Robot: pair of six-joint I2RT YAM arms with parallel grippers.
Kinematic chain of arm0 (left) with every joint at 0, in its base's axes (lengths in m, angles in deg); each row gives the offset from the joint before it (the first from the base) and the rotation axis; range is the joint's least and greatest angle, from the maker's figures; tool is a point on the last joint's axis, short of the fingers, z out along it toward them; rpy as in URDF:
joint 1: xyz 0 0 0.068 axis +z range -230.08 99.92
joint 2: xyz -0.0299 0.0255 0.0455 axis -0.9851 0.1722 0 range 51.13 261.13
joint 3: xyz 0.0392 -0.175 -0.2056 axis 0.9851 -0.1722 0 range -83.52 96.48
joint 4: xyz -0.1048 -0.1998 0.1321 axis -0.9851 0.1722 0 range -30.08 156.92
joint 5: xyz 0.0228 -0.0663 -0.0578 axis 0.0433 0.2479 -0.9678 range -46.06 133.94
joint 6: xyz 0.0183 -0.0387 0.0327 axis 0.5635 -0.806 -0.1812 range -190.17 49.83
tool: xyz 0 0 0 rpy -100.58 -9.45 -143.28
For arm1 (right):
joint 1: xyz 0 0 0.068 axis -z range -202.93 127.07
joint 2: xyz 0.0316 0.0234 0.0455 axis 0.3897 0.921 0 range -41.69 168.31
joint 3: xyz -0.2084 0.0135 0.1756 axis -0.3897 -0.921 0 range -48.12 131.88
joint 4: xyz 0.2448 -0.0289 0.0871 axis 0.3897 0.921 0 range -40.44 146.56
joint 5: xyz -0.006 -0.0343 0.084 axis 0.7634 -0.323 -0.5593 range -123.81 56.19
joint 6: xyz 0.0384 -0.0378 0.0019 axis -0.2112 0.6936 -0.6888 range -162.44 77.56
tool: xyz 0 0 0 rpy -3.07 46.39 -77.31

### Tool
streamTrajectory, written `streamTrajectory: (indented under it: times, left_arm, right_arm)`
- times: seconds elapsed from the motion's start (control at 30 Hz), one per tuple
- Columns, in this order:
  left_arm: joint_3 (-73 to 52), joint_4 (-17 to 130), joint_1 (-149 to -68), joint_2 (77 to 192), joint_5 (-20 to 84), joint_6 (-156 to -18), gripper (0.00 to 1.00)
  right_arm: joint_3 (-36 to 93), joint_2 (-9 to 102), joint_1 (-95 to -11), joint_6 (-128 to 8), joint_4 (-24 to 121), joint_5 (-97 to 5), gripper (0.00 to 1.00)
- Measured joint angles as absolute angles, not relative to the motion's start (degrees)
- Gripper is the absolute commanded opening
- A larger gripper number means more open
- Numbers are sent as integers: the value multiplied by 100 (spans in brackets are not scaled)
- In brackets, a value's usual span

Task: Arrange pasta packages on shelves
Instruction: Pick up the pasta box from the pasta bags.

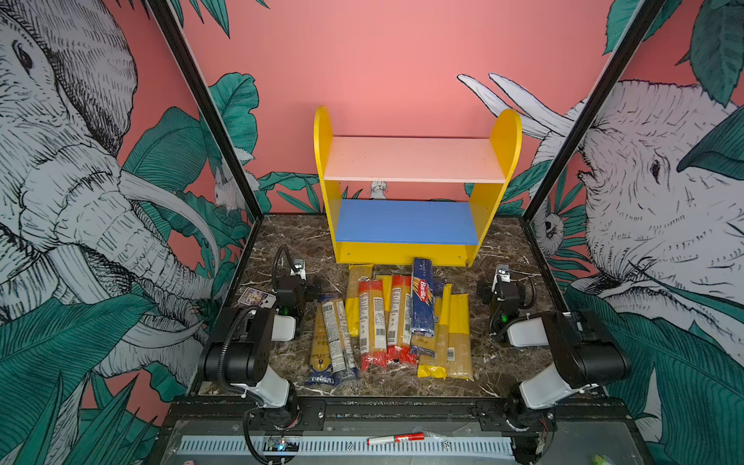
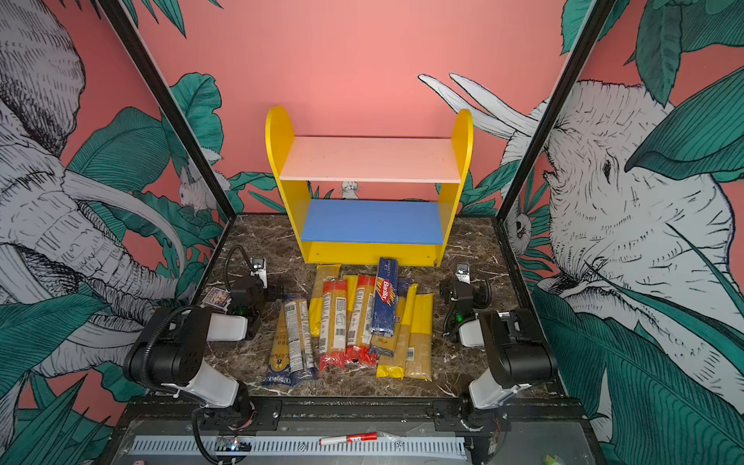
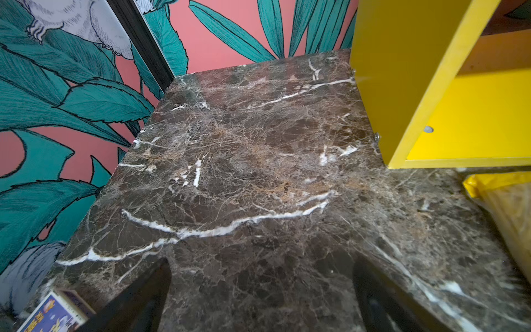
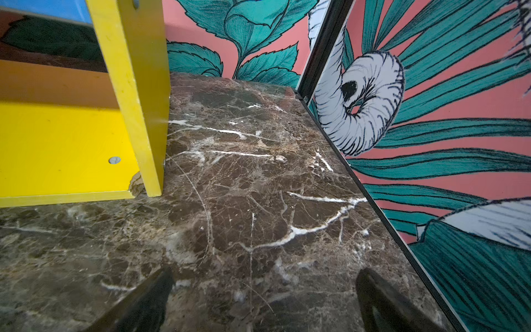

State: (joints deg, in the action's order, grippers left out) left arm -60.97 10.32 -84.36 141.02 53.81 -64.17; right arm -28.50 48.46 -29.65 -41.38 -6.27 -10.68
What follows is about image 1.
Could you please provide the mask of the clear blue-end spaghetti pack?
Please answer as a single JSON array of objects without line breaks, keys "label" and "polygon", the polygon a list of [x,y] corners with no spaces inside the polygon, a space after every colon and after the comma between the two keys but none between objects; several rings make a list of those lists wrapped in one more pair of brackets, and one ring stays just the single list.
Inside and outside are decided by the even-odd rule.
[{"label": "clear blue-end spaghetti pack", "polygon": [[316,308],[305,385],[341,386],[360,379],[343,299],[325,294]]}]

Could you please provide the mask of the blue Barilla spaghetti pack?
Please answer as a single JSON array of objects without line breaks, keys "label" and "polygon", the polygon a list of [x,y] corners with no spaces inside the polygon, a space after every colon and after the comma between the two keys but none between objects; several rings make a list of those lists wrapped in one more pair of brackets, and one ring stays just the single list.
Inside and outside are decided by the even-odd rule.
[{"label": "blue Barilla spaghetti pack", "polygon": [[424,337],[435,333],[433,265],[428,259],[414,259],[412,267],[411,331]]}]

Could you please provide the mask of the dark-blue-top Arbella spaghetti pack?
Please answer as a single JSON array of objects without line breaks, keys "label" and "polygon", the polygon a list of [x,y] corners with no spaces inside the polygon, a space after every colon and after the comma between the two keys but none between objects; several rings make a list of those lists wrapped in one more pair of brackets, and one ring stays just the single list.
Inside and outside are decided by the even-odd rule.
[{"label": "dark-blue-top Arbella spaghetti pack", "polygon": [[[434,296],[434,324],[435,327],[439,326],[439,321],[442,315],[444,290],[446,286],[446,280],[443,278],[434,278],[433,280],[433,296]],[[418,333],[412,335],[411,352],[417,357],[423,356],[435,356],[436,353],[436,336],[428,337]]]}]

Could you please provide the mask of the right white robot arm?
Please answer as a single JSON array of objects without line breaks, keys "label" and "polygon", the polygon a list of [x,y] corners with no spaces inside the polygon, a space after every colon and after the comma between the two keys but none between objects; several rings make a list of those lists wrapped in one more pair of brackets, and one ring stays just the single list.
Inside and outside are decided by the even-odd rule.
[{"label": "right white robot arm", "polygon": [[515,348],[546,347],[551,364],[511,388],[502,407],[507,425],[525,431],[542,420],[540,412],[578,393],[628,378],[630,359],[597,312],[531,313],[536,288],[496,275],[477,283],[477,295],[489,306],[489,336]]}]

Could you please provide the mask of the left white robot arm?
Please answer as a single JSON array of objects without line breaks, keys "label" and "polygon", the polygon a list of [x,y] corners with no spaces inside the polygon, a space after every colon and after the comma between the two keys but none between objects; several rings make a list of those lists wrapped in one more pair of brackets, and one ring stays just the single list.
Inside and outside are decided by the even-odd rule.
[{"label": "left white robot arm", "polygon": [[253,403],[278,430],[295,426],[301,417],[296,388],[269,365],[270,350],[298,336],[306,305],[321,293],[319,278],[300,275],[280,277],[274,292],[246,288],[213,325],[198,362],[200,379]]}]

